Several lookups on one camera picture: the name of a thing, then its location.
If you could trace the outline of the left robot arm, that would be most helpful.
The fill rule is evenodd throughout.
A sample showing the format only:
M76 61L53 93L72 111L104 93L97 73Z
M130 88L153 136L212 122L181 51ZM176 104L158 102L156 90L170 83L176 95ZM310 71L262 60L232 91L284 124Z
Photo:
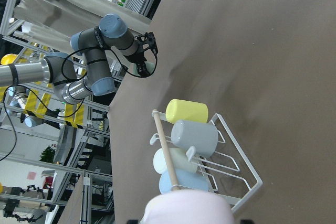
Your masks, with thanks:
M76 33L70 45L75 54L84 58L84 77L77 78L70 55L51 52L37 62L2 65L1 86L17 87L37 81L51 83L56 97L68 104L77 104L91 94L98 97L112 93L115 85L106 51L113 47L135 67L132 76L147 78L156 70L156 65L145 58L147 50L155 56L158 54L154 34L134 36L117 14L107 14L98 26Z

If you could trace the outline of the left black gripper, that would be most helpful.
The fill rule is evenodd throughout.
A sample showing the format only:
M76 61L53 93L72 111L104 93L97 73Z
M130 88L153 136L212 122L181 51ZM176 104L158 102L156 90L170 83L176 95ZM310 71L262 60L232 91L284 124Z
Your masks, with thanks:
M157 58L158 48L156 45L155 35L153 32L148 32L143 35L135 36L134 41L138 46L136 50L137 54L144 54L145 51L150 50L153 53L155 59ZM136 71L141 78L147 78L151 74L148 71L145 62L137 63Z

